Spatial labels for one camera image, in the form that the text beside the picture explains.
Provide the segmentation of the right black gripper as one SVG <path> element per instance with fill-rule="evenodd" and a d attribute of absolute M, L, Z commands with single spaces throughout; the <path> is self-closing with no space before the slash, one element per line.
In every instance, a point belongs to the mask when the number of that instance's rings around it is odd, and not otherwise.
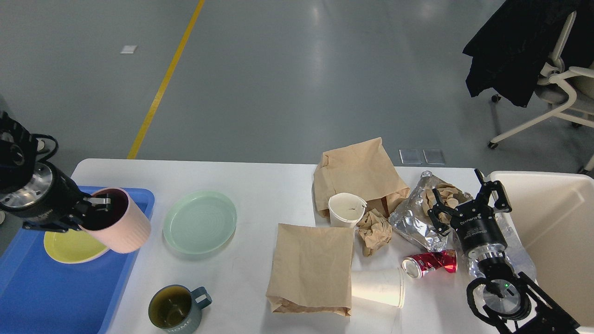
<path fill-rule="evenodd" d="M 474 169 L 474 172 L 481 184 L 474 203 L 459 205 L 456 207 L 457 214 L 454 214 L 454 208 L 444 204 L 437 188 L 433 188 L 435 205 L 428 210 L 428 217 L 441 236 L 447 236 L 450 227 L 440 220 L 439 214 L 452 217 L 450 226 L 455 230 L 462 250 L 469 258 L 487 258 L 488 253 L 502 257 L 508 245 L 497 224 L 495 213 L 510 213 L 513 209 L 500 180 L 484 180 L 479 169 Z M 490 206 L 493 194 L 496 199 L 493 206 Z"/>

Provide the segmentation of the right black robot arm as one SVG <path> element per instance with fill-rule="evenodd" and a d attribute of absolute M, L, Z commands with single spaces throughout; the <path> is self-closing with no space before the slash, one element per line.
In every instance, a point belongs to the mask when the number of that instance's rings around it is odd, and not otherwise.
<path fill-rule="evenodd" d="M 433 188 L 435 205 L 428 211 L 437 233 L 454 231 L 464 255 L 477 261 L 482 275 L 466 288 L 469 308 L 501 334 L 511 332 L 508 321 L 525 321 L 516 334 L 576 334 L 579 323 L 507 260 L 508 243 L 496 221 L 497 213 L 512 210 L 505 188 L 498 180 L 484 180 L 478 169 L 475 174 L 481 188 L 474 199 L 451 208 Z"/>

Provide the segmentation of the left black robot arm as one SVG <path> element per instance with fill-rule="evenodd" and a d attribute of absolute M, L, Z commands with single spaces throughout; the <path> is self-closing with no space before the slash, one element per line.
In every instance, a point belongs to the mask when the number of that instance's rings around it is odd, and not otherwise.
<path fill-rule="evenodd" d="M 30 133 L 7 112 L 1 113 L 1 209 L 23 220 L 25 230 L 64 233 L 101 228 L 115 213 L 115 197 L 90 195 L 48 161 L 55 145 L 43 158 L 38 144 L 46 135 Z"/>

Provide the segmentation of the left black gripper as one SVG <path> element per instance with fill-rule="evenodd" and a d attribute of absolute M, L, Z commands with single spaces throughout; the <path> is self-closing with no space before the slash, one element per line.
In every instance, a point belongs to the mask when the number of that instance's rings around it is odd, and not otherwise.
<path fill-rule="evenodd" d="M 113 211 L 113 196 L 89 195 L 48 161 L 35 164 L 31 180 L 13 193 L 1 194 L 2 211 L 23 220 L 26 230 L 66 232 L 81 230 L 82 214 L 76 205 L 84 200 L 84 216 Z"/>

